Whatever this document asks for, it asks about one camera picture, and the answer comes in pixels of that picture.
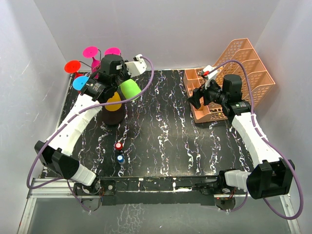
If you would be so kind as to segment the aluminium base frame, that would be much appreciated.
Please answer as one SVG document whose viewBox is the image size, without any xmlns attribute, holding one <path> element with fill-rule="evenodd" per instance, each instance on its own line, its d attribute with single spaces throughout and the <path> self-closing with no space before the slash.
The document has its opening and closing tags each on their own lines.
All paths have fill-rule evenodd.
<svg viewBox="0 0 312 234">
<path fill-rule="evenodd" d="M 221 193 L 214 176 L 103 177 L 98 192 L 34 179 L 20 234 L 298 234 L 296 220 L 241 191 Z"/>
</svg>

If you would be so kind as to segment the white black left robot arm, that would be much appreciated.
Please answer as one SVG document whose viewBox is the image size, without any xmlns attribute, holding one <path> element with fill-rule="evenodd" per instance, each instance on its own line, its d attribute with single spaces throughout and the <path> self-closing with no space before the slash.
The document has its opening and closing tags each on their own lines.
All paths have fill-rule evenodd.
<svg viewBox="0 0 312 234">
<path fill-rule="evenodd" d="M 72 158 L 77 140 L 90 121 L 102 110 L 109 113 L 118 111 L 122 105 L 137 97 L 132 94 L 132 77 L 139 76 L 146 70 L 141 55 L 134 61 L 124 60 L 120 54 L 107 54 L 99 68 L 89 76 L 80 76 L 73 82 L 73 87 L 80 92 L 67 117 L 56 131 L 45 141 L 35 145 L 35 161 L 54 171 L 64 179 L 70 179 L 91 195 L 100 191 L 98 176 Z"/>
</svg>

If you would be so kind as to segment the blue wine glass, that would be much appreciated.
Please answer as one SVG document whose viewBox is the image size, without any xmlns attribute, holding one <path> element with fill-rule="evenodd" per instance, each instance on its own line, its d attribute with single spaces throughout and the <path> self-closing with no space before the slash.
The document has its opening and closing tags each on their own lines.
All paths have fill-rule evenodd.
<svg viewBox="0 0 312 234">
<path fill-rule="evenodd" d="M 87 83 L 88 80 L 89 80 L 88 76 L 79 76 L 74 79 L 72 86 L 80 94 L 82 88 L 84 87 L 84 85 Z"/>
</svg>

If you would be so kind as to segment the pink wine glass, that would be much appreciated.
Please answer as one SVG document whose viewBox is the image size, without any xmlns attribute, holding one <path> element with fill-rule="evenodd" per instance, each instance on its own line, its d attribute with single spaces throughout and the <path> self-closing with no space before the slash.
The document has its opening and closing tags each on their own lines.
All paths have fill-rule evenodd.
<svg viewBox="0 0 312 234">
<path fill-rule="evenodd" d="M 121 55 L 121 50 L 118 47 L 110 47 L 105 52 L 104 55 Z"/>
<path fill-rule="evenodd" d="M 82 52 L 82 55 L 85 58 L 92 59 L 92 63 L 91 63 L 92 73 L 96 72 L 100 68 L 100 60 L 96 59 L 96 55 L 98 53 L 99 53 L 99 49 L 95 46 L 86 47 Z"/>
</svg>

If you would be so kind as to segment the green wine glass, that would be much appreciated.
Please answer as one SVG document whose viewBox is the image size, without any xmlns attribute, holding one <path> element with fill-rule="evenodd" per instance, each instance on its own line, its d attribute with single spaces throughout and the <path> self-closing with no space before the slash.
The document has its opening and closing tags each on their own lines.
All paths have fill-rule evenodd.
<svg viewBox="0 0 312 234">
<path fill-rule="evenodd" d="M 126 99 L 132 99 L 141 92 L 140 87 L 133 79 L 124 81 L 120 85 L 120 89 Z"/>
</svg>

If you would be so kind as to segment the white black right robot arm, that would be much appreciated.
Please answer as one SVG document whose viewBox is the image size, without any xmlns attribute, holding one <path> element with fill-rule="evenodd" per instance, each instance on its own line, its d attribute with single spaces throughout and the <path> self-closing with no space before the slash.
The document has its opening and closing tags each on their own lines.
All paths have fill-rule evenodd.
<svg viewBox="0 0 312 234">
<path fill-rule="evenodd" d="M 248 192 L 254 199 L 285 195 L 293 180 L 291 170 L 294 164 L 284 160 L 266 143 L 258 133 L 251 105 L 242 99 L 242 79 L 239 75 L 225 75 L 219 86 L 211 80 L 209 86 L 202 84 L 193 89 L 188 102 L 199 109 L 211 102 L 221 105 L 223 114 L 240 134 L 253 161 L 254 170 L 250 173 L 228 169 L 220 172 L 217 187 L 222 193 L 229 193 L 234 187 Z"/>
</svg>

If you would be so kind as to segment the red wine glass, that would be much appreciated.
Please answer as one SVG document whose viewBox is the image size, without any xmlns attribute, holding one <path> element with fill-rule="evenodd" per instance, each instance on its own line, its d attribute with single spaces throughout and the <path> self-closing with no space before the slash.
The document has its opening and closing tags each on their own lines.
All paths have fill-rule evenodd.
<svg viewBox="0 0 312 234">
<path fill-rule="evenodd" d="M 79 73 L 80 68 L 81 68 L 81 63 L 78 60 L 71 60 L 67 62 L 64 66 L 65 72 L 69 74 L 73 74 L 74 78 L 83 76 L 82 73 Z"/>
</svg>

